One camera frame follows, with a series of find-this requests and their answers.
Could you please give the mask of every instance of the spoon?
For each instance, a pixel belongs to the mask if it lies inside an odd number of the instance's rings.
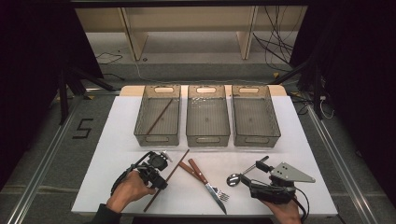
[[[262,158],[261,161],[266,161],[268,158],[269,157],[266,156],[266,157]],[[247,174],[254,168],[256,168],[256,163],[254,163],[254,165],[247,168],[246,171],[242,172],[241,174],[232,174],[232,175],[228,176],[227,177],[227,185],[230,187],[235,187],[236,185],[239,184],[239,182],[241,182],[241,175]]]

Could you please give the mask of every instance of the metal fork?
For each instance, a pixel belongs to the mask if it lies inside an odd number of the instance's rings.
[[[190,175],[194,176],[197,180],[199,180],[200,182],[201,179],[198,177],[198,175],[195,173],[195,171],[193,169],[190,168],[190,166],[188,166],[186,163],[184,163],[183,161],[179,162],[178,165],[183,168],[183,170],[187,171]],[[211,186],[212,189],[216,192],[216,195],[218,196],[218,198],[224,202],[227,202],[228,199],[230,199],[230,196],[224,192],[222,192],[220,189],[218,189],[215,186]]]

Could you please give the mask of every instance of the human hand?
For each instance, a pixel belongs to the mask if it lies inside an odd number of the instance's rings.
[[[267,205],[274,213],[276,219],[281,224],[300,224],[300,214],[298,213],[298,205],[294,200],[290,200],[286,204],[268,203],[260,200],[263,204]]]
[[[146,186],[139,172],[133,170],[120,182],[113,195],[108,199],[106,207],[120,213],[126,205],[137,201],[148,194],[154,194],[155,189]]]

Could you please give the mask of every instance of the white tabletop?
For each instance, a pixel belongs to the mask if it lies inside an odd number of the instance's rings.
[[[72,212],[95,213],[99,203],[106,203],[111,187],[119,175],[146,152],[167,150],[174,162],[168,162],[168,167],[161,172],[161,176],[166,179],[187,151],[187,98],[182,97],[181,101],[180,144],[177,147],[141,147],[138,145],[134,137],[134,125],[140,101],[141,97],[139,96],[116,97]],[[231,115],[229,96],[227,103],[229,115]],[[316,183],[295,183],[295,186],[308,197],[310,216],[335,216],[337,211],[308,145],[291,99],[288,96],[273,96],[273,104],[281,131],[281,137],[275,147],[235,147],[233,145],[232,118],[230,118],[232,134],[227,147],[191,147],[183,161],[189,164],[187,160],[193,158],[209,183],[230,195],[229,201],[224,203],[227,216],[261,217],[272,215],[265,205],[250,197],[249,189],[244,184],[240,183],[233,188],[226,184],[227,176],[245,171],[255,161],[266,155],[269,156],[265,162],[268,165],[276,167],[285,161],[316,179]],[[258,169],[247,174],[248,178],[265,183],[270,182],[268,176],[267,173]],[[306,209],[307,203],[303,194],[297,192],[296,195]],[[162,190],[145,213],[143,209],[151,197],[149,195],[138,202],[131,203],[123,210],[123,213],[133,216],[161,217],[225,216],[205,186],[180,167],[168,181],[168,187]]]

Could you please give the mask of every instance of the plastic storage bin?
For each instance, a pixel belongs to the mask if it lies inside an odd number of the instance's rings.
[[[274,147],[280,137],[268,86],[233,86],[233,144]]]
[[[230,132],[224,86],[189,86],[189,147],[227,147]]]
[[[178,146],[180,86],[146,86],[134,135],[141,147]]]

